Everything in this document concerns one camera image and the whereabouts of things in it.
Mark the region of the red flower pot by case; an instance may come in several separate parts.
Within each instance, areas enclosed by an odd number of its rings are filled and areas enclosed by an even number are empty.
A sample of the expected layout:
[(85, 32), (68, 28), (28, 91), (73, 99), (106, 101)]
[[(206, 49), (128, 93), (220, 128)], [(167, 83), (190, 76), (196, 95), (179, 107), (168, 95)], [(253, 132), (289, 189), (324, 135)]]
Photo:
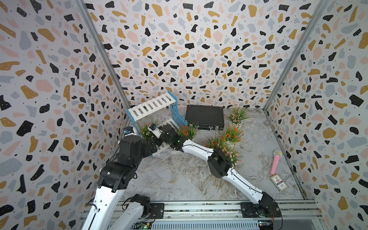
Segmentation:
[(193, 124), (180, 126), (176, 131), (180, 137), (185, 137), (189, 140), (193, 140), (197, 135), (197, 129)]

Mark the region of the aluminium corner post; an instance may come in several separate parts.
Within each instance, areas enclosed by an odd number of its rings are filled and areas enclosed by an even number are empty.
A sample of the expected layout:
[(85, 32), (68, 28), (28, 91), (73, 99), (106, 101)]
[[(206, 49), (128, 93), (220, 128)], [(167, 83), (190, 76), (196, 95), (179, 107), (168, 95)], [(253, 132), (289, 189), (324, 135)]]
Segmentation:
[(108, 72), (109, 72), (109, 74), (112, 78), (112, 81), (115, 85), (115, 88), (116, 88), (118, 94), (119, 94), (119, 97), (121, 99), (121, 103), (122, 103), (124, 111), (125, 111), (126, 109), (130, 108), (128, 100), (127, 100), (127, 98), (125, 96), (125, 93), (124, 93), (124, 90), (122, 89), (122, 86), (119, 82), (117, 74), (114, 71), (113, 65), (112, 65), (112, 63), (111, 63), (111, 61), (110, 61), (110, 59), (109, 59), (109, 57), (108, 57), (108, 55), (105, 51), (104, 45), (103, 45), (102, 41), (99, 38), (98, 31), (97, 31), (96, 27), (94, 26), (94, 22), (93, 22), (93, 20), (91, 19), (90, 15), (89, 15), (89, 12), (88, 12), (88, 10), (85, 6), (84, 1), (75, 0), (74, 2), (75, 2), (76, 7), (78, 8), (78, 10), (81, 14), (81, 17), (82, 17), (83, 21), (85, 22), (86, 28), (88, 29), (92, 40), (95, 43), (97, 51), (99, 52), (99, 54), (101, 56), (101, 59), (102, 59), (104, 65), (106, 66), (106, 68), (107, 68), (107, 70), (108, 70)]
[(269, 98), (268, 98), (268, 100), (267, 100), (267, 102), (266, 102), (266, 104), (263, 108), (263, 111), (265, 113), (271, 107), (272, 102), (273, 102), (273, 100), (275, 99), (275, 97), (278, 93), (278, 90), (281, 89), (282, 83), (287, 78), (291, 68), (293, 67), (294, 62), (297, 60), (298, 56), (303, 51), (303, 47), (307, 43), (310, 34), (312, 33), (312, 31), (316, 27), (319, 19), (322, 17), (322, 14), (324, 13), (327, 6), (328, 6), (328, 0), (320, 0), (318, 2), (318, 5), (316, 6), (315, 11), (313, 12), (313, 15), (312, 15), (312, 18), (309, 21), (309, 24), (306, 26), (306, 29), (305, 29), (304, 33), (302, 34), (299, 42), (297, 43), (297, 45), (295, 47), (295, 50), (292, 52), (290, 58), (286, 62), (284, 70), (282, 71), (282, 74), (281, 74), (279, 80), (275, 84), (275, 87), (274, 87), (273, 91), (271, 92), (271, 95), (269, 96)]

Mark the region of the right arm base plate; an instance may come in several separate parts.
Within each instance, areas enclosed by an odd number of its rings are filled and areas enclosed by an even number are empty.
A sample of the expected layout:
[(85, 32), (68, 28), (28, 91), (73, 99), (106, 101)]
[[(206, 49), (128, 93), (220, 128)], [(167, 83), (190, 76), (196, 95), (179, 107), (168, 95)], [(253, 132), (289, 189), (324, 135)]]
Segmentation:
[(280, 218), (281, 211), (277, 203), (261, 205), (252, 202), (241, 202), (241, 214), (243, 218)]

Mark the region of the blue white two-tier rack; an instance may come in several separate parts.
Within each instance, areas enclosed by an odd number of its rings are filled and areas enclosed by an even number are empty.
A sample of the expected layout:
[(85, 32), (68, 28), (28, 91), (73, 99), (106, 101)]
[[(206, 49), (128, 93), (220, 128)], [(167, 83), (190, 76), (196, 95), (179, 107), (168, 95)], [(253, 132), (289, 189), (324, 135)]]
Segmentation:
[[(142, 157), (140, 152), (140, 140), (144, 138), (140, 134), (137, 122), (142, 121), (146, 117), (150, 117), (152, 114), (166, 108), (170, 108), (171, 117), (160, 125), (156, 124), (157, 127), (170, 124), (176, 131), (180, 126), (188, 124), (184, 117), (179, 113), (177, 98), (172, 92), (164, 93), (156, 98), (150, 99), (147, 102), (141, 103), (127, 110), (128, 117), (132, 122), (132, 127), (136, 129), (136, 133), (134, 135), (124, 136), (119, 144), (120, 153), (128, 159), (132, 159), (136, 156)], [(168, 144), (161, 142), (156, 137), (154, 140), (158, 151), (153, 153), (152, 156), (171, 148)]]

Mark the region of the pink flower pot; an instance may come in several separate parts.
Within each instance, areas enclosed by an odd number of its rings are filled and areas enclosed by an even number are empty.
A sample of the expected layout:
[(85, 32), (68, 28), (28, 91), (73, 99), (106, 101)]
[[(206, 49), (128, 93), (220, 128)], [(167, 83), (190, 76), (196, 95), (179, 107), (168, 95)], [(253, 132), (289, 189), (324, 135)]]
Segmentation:
[(241, 155), (235, 145), (224, 144), (221, 149), (231, 162), (232, 167), (235, 167), (241, 161), (239, 159)]
[(146, 123), (142, 124), (141, 126), (139, 126), (140, 134), (146, 140), (148, 140), (149, 138), (153, 138), (153, 139), (155, 138), (155, 135), (149, 130), (149, 126), (152, 123), (156, 124), (157, 121), (152, 120), (151, 122), (146, 122)]
[(243, 107), (233, 107), (232, 111), (226, 117), (230, 125), (238, 129), (242, 127), (243, 121), (249, 118), (247, 109)]

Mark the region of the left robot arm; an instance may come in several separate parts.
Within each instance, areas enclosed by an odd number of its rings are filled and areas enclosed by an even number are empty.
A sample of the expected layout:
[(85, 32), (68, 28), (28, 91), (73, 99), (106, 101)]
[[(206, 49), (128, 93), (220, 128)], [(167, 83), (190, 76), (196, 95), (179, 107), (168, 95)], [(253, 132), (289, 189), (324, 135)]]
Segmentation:
[(152, 155), (140, 136), (124, 136), (117, 153), (100, 171), (96, 195), (82, 227), (84, 230), (130, 230), (143, 219), (151, 218), (150, 198), (136, 194), (129, 199), (123, 214), (110, 224), (111, 217), (129, 182), (136, 177), (142, 159)]

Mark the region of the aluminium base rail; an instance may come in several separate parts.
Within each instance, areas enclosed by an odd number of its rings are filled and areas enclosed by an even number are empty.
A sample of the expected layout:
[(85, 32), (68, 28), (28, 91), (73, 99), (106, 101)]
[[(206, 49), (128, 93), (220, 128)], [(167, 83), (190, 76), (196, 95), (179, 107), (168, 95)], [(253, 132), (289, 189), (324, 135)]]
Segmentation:
[[(166, 201), (163, 219), (143, 219), (131, 230), (326, 230), (314, 201), (278, 200), (281, 218), (243, 218), (240, 203), (246, 201)], [(110, 224), (129, 204), (118, 202)], [(81, 218), (82, 229), (89, 212)]]

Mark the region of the right aluminium corner post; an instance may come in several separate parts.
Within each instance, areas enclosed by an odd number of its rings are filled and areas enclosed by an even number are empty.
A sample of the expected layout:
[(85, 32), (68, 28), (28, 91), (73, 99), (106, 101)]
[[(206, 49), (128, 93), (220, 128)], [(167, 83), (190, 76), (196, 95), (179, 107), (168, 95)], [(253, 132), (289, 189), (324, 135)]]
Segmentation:
[(293, 67), (294, 62), (297, 60), (298, 56), (303, 51), (303, 47), (307, 43), (310, 34), (312, 33), (312, 31), (316, 27), (319, 19), (322, 17), (322, 14), (324, 13), (327, 6), (328, 6), (328, 0), (320, 0), (318, 2), (318, 5), (316, 6), (315, 11), (313, 12), (313, 15), (312, 15), (312, 18), (309, 21), (309, 24), (306, 26), (306, 29), (305, 29), (304, 33), (302, 34), (299, 42), (297, 43), (297, 45), (295, 47), (295, 50), (292, 52), (290, 58), (286, 62), (284, 70), (282, 71), (282, 74), (281, 74), (279, 80), (275, 84), (275, 87), (274, 87), (273, 91), (271, 92), (271, 95), (269, 96), (269, 98), (268, 98), (268, 100), (267, 100), (267, 102), (266, 102), (266, 104), (263, 108), (263, 111), (265, 113), (271, 107), (272, 102), (273, 102), (273, 100), (275, 99), (275, 97), (278, 93), (278, 90), (281, 89), (282, 83), (287, 78), (291, 68)]

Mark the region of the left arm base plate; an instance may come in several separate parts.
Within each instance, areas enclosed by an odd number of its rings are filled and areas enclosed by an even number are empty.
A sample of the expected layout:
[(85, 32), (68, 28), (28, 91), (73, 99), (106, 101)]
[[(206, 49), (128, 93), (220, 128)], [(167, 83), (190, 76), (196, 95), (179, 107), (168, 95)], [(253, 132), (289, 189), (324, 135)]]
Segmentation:
[(163, 219), (165, 204), (164, 203), (151, 203), (150, 204), (150, 216), (149, 219)]

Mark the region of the red flower pot centre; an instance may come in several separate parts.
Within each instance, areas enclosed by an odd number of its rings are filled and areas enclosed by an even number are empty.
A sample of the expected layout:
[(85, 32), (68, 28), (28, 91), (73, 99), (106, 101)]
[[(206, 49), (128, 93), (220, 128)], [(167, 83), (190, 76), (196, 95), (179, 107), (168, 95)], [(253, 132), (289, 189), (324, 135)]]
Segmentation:
[(209, 136), (206, 140), (206, 147), (210, 149), (220, 148), (225, 149), (226, 144), (222, 135)]

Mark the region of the pink toy microphone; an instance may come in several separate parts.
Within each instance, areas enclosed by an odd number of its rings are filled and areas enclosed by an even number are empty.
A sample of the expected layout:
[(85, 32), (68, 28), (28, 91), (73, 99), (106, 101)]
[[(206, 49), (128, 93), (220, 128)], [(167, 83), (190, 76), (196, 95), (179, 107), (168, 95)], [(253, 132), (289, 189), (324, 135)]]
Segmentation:
[(270, 175), (275, 175), (276, 174), (276, 170), (278, 167), (278, 163), (281, 160), (281, 158), (283, 157), (283, 153), (281, 150), (275, 150), (274, 151), (274, 158), (273, 158), (273, 162), (272, 162), (272, 166), (271, 166), (271, 171), (270, 171)]

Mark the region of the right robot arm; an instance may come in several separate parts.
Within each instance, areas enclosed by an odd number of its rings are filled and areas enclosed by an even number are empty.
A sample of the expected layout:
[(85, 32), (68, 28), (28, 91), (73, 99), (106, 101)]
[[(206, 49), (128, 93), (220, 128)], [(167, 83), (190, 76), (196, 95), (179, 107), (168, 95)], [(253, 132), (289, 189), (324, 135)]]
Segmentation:
[(262, 214), (265, 217), (282, 217), (281, 209), (277, 202), (269, 194), (253, 186), (243, 178), (235, 170), (235, 167), (226, 157), (221, 148), (207, 148), (186, 137), (179, 136), (170, 124), (166, 124), (161, 127), (151, 124), (149, 126), (149, 130), (158, 140), (168, 144), (174, 150), (192, 154), (206, 161), (213, 176), (224, 179), (246, 195), (252, 203), (249, 208), (244, 208), (245, 212), (249, 212), (248, 214), (245, 214), (246, 217), (254, 218), (258, 217), (259, 214)]

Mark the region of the orange flower pot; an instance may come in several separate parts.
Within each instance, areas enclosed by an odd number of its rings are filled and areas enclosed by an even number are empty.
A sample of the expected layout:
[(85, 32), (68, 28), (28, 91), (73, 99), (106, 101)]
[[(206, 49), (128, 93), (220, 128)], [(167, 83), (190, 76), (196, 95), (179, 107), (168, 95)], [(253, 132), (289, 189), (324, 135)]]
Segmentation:
[(222, 140), (228, 146), (235, 146), (236, 143), (240, 142), (243, 137), (243, 132), (233, 126), (227, 126), (225, 130), (223, 130)]

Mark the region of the black ribbed carrying case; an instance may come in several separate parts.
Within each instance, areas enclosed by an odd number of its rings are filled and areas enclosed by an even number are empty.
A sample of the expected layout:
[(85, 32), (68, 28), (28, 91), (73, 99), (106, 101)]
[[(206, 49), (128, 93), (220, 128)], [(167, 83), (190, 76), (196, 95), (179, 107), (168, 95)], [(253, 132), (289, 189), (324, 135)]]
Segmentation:
[(207, 105), (188, 105), (186, 121), (198, 130), (223, 130), (224, 112), (222, 107)]

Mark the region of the small printed card box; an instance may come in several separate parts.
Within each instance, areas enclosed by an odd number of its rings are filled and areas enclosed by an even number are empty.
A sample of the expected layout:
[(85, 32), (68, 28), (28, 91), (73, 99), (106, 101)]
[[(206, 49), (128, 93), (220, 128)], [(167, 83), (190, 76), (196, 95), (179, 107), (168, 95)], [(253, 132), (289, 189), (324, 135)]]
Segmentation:
[(288, 189), (288, 185), (284, 182), (284, 180), (278, 174), (272, 175), (270, 177), (270, 180), (280, 192)]

